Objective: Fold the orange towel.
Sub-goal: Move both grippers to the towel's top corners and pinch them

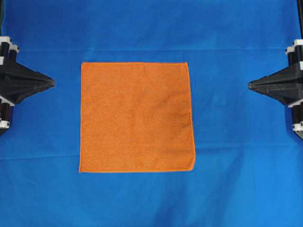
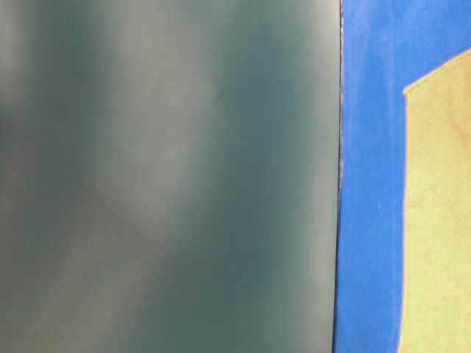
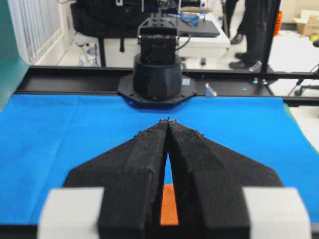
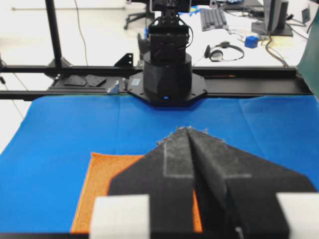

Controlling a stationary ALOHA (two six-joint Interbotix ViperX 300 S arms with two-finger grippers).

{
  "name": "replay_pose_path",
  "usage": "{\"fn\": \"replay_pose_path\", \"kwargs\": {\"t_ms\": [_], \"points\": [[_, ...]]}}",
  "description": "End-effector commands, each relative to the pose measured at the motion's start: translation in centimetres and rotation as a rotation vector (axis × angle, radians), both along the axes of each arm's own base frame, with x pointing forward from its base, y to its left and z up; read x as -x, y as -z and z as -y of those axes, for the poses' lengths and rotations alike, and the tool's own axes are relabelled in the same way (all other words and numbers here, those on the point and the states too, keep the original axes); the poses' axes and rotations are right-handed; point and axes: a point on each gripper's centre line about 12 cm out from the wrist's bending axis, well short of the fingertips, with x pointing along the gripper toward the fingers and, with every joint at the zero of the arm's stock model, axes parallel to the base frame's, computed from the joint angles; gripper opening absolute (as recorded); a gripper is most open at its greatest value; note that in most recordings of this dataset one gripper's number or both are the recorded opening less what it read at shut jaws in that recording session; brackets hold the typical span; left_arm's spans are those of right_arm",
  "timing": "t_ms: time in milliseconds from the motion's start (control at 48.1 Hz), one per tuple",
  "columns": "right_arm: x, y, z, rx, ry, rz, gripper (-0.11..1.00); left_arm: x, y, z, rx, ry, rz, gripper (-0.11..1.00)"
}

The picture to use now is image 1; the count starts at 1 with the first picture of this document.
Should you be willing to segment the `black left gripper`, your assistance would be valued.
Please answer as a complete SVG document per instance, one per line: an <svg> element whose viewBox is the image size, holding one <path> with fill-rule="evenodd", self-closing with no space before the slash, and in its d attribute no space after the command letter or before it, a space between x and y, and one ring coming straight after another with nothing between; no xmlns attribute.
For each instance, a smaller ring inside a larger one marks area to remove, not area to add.
<svg viewBox="0 0 303 227"><path fill-rule="evenodd" d="M46 91L55 86L55 80L37 71L33 71L19 63L16 63L19 47L13 44L9 36L0 37L0 128L9 129L11 111L15 105L24 99L39 92ZM23 81L44 82L46 84L25 86L10 85L9 96L5 94L6 63L9 62L9 78Z"/></svg>

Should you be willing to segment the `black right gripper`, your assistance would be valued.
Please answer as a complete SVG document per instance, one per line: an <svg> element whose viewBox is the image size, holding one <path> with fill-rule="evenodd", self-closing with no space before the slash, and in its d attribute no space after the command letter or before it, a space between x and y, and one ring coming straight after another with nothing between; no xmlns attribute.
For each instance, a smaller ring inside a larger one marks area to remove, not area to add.
<svg viewBox="0 0 303 227"><path fill-rule="evenodd" d="M288 57L289 68L251 81L248 86L249 90L287 105L292 111L293 131L303 131L303 40L295 39L292 46L287 47L285 53ZM272 86L284 83L292 83L296 87L285 89Z"/></svg>

